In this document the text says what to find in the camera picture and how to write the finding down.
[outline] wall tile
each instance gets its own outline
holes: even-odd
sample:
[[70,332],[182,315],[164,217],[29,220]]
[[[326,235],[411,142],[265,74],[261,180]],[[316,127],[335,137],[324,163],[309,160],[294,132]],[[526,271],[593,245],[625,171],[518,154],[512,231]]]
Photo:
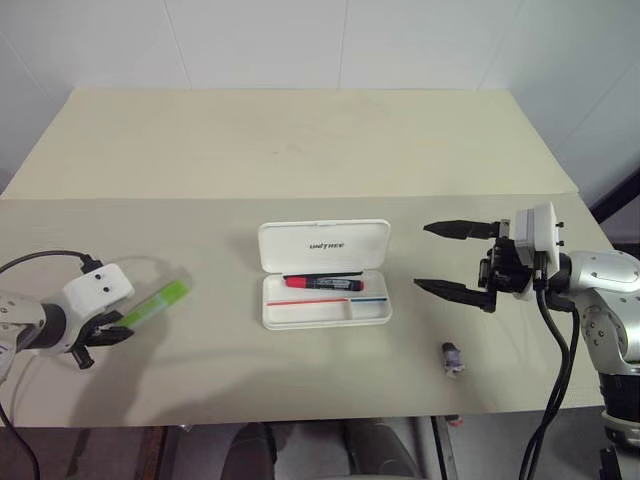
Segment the wall tile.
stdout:
[[0,35],[0,192],[57,112]]
[[194,88],[335,88],[346,0],[168,0]]
[[552,150],[640,58],[640,15],[618,1],[525,0],[483,87],[509,87]]
[[639,72],[629,69],[556,152],[588,205],[640,166]]
[[73,86],[189,86],[161,1],[7,1],[0,32],[57,102]]
[[350,0],[341,87],[475,89],[520,0]]

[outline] pen case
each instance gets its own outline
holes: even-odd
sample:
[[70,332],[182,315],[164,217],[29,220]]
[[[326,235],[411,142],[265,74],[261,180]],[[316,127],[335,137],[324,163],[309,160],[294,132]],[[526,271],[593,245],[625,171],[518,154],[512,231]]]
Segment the pen case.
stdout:
[[[270,330],[377,325],[389,321],[384,263],[391,234],[385,220],[265,223],[258,230],[262,323]],[[291,288],[284,276],[362,272],[361,291]]]

